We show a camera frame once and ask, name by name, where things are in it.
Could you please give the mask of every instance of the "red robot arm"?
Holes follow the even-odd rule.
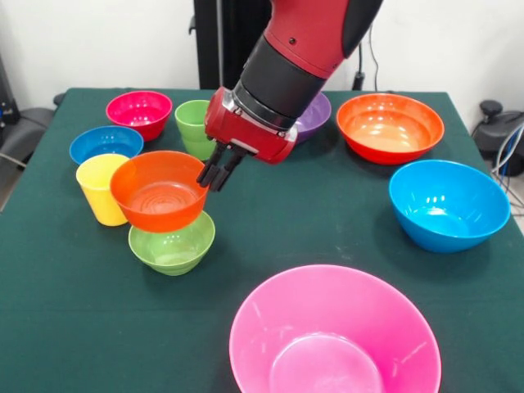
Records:
[[[244,156],[286,159],[295,122],[337,67],[358,46],[382,0],[272,0],[273,14],[237,86],[220,88],[206,114],[217,142],[198,181],[219,191]],[[226,151],[233,156],[220,167]]]

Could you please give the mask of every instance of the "plastic bowl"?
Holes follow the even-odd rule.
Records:
[[[331,116],[331,102],[323,93],[309,104],[304,114],[296,121],[298,137],[296,144],[302,143],[313,137]]]
[[[69,154],[78,165],[101,154],[114,153],[133,158],[144,147],[142,135],[127,127],[107,125],[81,133],[71,143]]]
[[[425,250],[474,247],[509,220],[508,197],[481,171],[456,162],[422,160],[399,169],[390,199],[405,232]]]
[[[166,95],[137,91],[113,99],[106,115],[114,124],[137,130],[148,142],[160,136],[172,110],[173,102]]]
[[[243,393],[437,393],[436,339],[386,282],[311,265],[257,287],[233,321],[229,356]]]
[[[186,228],[171,233],[129,230],[129,247],[144,264],[159,273],[179,276],[194,269],[215,239],[215,224],[205,212]]]
[[[208,189],[197,183],[203,168],[179,151],[141,154],[118,168],[111,193],[133,226],[152,233],[177,231],[204,208]]]
[[[338,127],[351,149],[381,165],[416,160],[444,137],[444,123],[429,106],[396,94],[366,94],[337,112]]]

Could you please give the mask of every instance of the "yellow cup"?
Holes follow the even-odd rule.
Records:
[[[86,160],[76,171],[76,180],[102,225],[116,227],[128,222],[110,190],[113,173],[128,159],[120,154],[102,154]]]

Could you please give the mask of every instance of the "green tablecloth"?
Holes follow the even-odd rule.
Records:
[[[417,305],[440,345],[442,392],[524,391],[524,242],[513,219],[473,250],[420,250],[390,208],[395,168],[351,153],[332,120],[282,165],[245,160],[208,197],[208,256],[166,277],[133,257],[129,226],[97,224],[68,155],[76,135],[108,124],[105,106],[123,91],[67,93],[0,216],[2,393],[238,391],[228,362],[237,307],[273,274],[315,263],[375,274]],[[166,93],[175,105],[211,95]],[[352,95],[328,94],[334,109]],[[484,168],[446,94],[409,95],[445,121],[427,158]],[[159,148],[182,150],[173,116],[146,146]]]

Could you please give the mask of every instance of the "pink bowl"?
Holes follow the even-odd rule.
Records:
[[[148,142],[160,136],[172,111],[173,102],[166,95],[137,91],[113,99],[106,115],[113,124],[138,131]]]
[[[243,393],[437,393],[436,339],[386,282],[311,265],[257,287],[234,319],[233,374]]]

